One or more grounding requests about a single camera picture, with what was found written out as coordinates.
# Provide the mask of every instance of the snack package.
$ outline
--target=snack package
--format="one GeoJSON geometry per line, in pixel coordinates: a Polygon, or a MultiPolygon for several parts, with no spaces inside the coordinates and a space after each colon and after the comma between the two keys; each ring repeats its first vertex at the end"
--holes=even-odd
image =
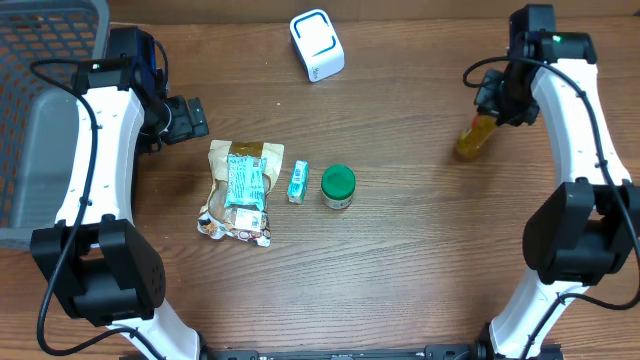
{"type": "Polygon", "coordinates": [[[271,244],[267,195],[276,185],[284,145],[213,140],[209,166],[213,186],[200,209],[198,231],[259,246],[271,244]]]}

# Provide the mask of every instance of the jar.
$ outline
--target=jar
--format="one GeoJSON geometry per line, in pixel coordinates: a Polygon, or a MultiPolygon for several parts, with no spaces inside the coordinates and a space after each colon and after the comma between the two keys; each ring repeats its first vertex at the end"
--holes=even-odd
{"type": "Polygon", "coordinates": [[[333,165],[322,175],[322,201],[340,210],[351,205],[356,190],[356,176],[344,165],[333,165]]]}

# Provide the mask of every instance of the green and white box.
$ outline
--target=green and white box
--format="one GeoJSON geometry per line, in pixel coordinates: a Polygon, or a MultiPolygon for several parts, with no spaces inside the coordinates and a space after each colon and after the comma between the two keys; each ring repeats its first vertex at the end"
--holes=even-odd
{"type": "Polygon", "coordinates": [[[309,164],[304,160],[296,161],[291,173],[291,181],[289,181],[289,201],[294,204],[302,204],[304,194],[307,192],[307,184],[309,183],[309,164]]]}

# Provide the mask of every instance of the green jar lid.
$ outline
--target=green jar lid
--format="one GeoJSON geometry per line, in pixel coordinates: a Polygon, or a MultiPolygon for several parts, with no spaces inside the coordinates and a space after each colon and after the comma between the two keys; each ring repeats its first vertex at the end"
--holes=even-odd
{"type": "Polygon", "coordinates": [[[322,192],[330,199],[344,200],[356,189],[356,176],[344,165],[333,165],[322,175],[322,192]]]}

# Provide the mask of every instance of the small box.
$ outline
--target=small box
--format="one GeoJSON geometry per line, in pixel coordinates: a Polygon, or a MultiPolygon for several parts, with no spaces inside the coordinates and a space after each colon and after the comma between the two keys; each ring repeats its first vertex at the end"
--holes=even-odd
{"type": "Polygon", "coordinates": [[[291,181],[289,181],[289,190],[287,195],[289,201],[294,204],[302,204],[304,194],[307,192],[307,184],[309,183],[309,164],[304,160],[296,161],[296,165],[291,172],[291,181]]]}
{"type": "Polygon", "coordinates": [[[316,9],[298,15],[291,20],[289,29],[291,43],[311,82],[344,68],[344,50],[326,12],[316,9]]]}

